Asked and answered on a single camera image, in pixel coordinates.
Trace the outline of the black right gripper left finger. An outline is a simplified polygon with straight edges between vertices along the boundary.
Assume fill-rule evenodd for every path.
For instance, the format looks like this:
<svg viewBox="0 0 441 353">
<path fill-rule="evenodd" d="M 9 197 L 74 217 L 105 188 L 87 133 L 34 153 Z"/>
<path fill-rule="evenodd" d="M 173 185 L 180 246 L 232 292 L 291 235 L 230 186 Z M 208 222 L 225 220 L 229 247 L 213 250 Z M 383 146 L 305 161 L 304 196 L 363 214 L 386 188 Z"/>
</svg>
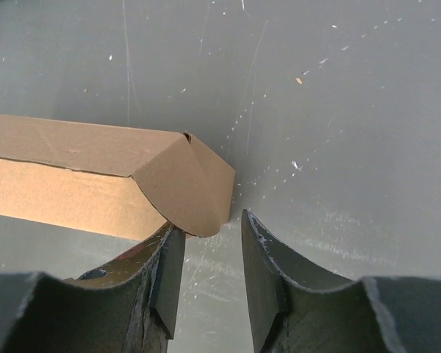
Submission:
<svg viewBox="0 0 441 353">
<path fill-rule="evenodd" d="M 0 273 L 0 352 L 166 352 L 185 240 L 165 224 L 76 279 Z"/>
</svg>

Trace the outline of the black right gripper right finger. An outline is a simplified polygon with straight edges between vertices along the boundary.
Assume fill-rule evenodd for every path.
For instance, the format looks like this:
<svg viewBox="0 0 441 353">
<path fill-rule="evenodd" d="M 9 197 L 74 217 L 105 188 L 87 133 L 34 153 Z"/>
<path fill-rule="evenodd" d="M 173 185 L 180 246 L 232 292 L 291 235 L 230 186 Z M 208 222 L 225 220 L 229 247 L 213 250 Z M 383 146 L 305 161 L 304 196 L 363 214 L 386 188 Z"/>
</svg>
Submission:
<svg viewBox="0 0 441 353">
<path fill-rule="evenodd" d="M 255 352 L 441 352 L 441 277 L 345 278 L 249 211 L 241 237 Z"/>
</svg>

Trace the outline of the brown cardboard box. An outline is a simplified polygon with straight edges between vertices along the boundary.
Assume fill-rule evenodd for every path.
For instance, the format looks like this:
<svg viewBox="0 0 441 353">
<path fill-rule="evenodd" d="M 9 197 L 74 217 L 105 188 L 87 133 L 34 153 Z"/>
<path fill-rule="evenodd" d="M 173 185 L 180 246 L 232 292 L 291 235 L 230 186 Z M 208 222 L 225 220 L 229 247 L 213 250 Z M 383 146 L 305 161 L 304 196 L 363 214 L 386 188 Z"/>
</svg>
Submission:
<svg viewBox="0 0 441 353">
<path fill-rule="evenodd" d="M 145 240 L 211 237 L 234 169 L 189 133 L 0 114 L 0 215 Z"/>
</svg>

